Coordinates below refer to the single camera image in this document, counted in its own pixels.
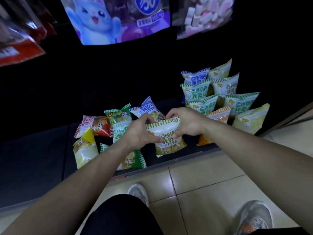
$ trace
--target blue circle badge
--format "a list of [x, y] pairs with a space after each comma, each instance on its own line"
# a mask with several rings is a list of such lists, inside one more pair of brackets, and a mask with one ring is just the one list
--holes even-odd
[[135, 0], [138, 10], [145, 15], [150, 15], [158, 7], [160, 0]]

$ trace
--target blue cartoon cat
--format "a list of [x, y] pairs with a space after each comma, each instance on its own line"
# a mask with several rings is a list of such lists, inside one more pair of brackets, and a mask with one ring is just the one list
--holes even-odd
[[115, 43], [122, 23], [118, 17], [111, 18], [103, 0], [73, 0], [75, 11], [66, 7], [72, 25], [80, 32], [83, 45]]

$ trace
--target right hand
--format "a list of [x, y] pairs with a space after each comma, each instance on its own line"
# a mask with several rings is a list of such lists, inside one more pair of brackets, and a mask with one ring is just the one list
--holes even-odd
[[183, 134], [198, 135], [204, 131], [204, 125], [207, 123], [208, 118], [203, 114], [192, 108], [180, 107], [173, 108], [166, 115], [167, 119], [179, 116], [180, 123], [179, 129], [175, 131], [173, 139], [181, 137]]

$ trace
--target shoe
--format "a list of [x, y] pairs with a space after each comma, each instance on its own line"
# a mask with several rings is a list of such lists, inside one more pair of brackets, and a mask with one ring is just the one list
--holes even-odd
[[127, 194], [139, 198], [146, 206], [149, 207], [148, 195], [145, 188], [139, 183], [132, 184], [128, 189]]
[[257, 229], [273, 228], [272, 215], [262, 201], [249, 201], [243, 208], [236, 235], [246, 235]]

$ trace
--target orange snack bag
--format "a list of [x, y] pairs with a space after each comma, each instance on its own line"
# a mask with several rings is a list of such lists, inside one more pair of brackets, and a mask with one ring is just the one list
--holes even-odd
[[[210, 118], [210, 119], [218, 120], [220, 122], [227, 124], [230, 110], [231, 110], [231, 107], [226, 106], [226, 107], [220, 108], [220, 109], [218, 109], [212, 113], [206, 114], [205, 116]], [[202, 145], [211, 144], [211, 143], [214, 143], [214, 141], [207, 138], [205, 135], [201, 134], [197, 146], [202, 146]]]

